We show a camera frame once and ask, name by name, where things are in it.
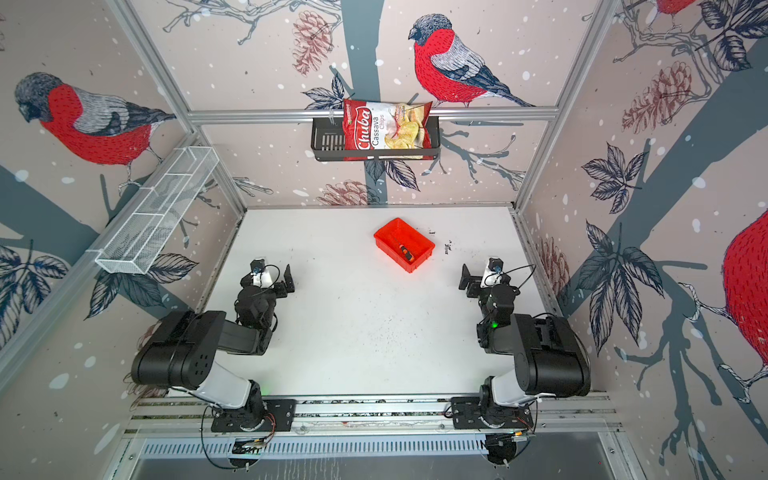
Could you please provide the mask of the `orange black handled screwdriver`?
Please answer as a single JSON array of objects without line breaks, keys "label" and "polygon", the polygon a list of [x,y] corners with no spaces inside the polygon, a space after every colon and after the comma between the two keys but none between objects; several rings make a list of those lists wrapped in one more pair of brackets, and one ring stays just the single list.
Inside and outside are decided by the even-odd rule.
[{"label": "orange black handled screwdriver", "polygon": [[400,245],[399,246],[399,251],[402,254],[403,258],[407,262],[413,262],[414,261],[414,256],[413,256],[413,254],[410,252],[410,250],[407,247],[405,247],[404,245]]}]

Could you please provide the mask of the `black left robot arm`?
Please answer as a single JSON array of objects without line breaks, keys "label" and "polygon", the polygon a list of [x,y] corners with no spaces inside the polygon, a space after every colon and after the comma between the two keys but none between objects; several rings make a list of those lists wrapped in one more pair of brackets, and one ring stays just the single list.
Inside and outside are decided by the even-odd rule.
[{"label": "black left robot arm", "polygon": [[256,381],[224,367],[216,354],[267,352],[279,324],[277,301],[295,291],[292,272],[255,259],[240,286],[233,321],[219,310],[175,312],[163,318],[134,359],[131,379],[207,403],[214,433],[287,432],[296,402],[265,399]]}]

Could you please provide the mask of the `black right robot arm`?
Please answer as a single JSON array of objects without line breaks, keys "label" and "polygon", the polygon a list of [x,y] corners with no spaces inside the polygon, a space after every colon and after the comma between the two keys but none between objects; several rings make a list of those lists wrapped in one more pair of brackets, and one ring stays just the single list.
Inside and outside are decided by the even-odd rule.
[{"label": "black right robot arm", "polygon": [[567,320],[552,313],[518,313],[521,288],[499,258],[491,257],[481,275],[462,266],[458,288],[476,299],[482,314],[476,325],[481,349],[512,361],[512,369],[489,376],[473,397],[454,397],[444,415],[458,430],[535,430],[532,408],[545,398],[588,395],[591,369],[581,340]]}]

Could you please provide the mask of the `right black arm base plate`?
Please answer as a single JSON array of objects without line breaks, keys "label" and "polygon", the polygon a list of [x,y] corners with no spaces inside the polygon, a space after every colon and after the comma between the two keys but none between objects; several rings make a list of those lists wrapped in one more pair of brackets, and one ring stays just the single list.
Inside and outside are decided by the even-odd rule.
[{"label": "right black arm base plate", "polygon": [[534,427],[529,409],[498,406],[490,400],[482,400],[478,395],[452,397],[447,415],[457,430],[532,431]]}]

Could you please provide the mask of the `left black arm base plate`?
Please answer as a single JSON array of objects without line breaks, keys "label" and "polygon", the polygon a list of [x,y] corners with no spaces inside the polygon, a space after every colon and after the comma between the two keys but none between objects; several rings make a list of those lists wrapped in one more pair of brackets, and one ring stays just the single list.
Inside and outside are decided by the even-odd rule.
[{"label": "left black arm base plate", "polygon": [[239,409],[215,409],[211,431],[238,434],[288,432],[296,406],[295,399],[262,399]]}]

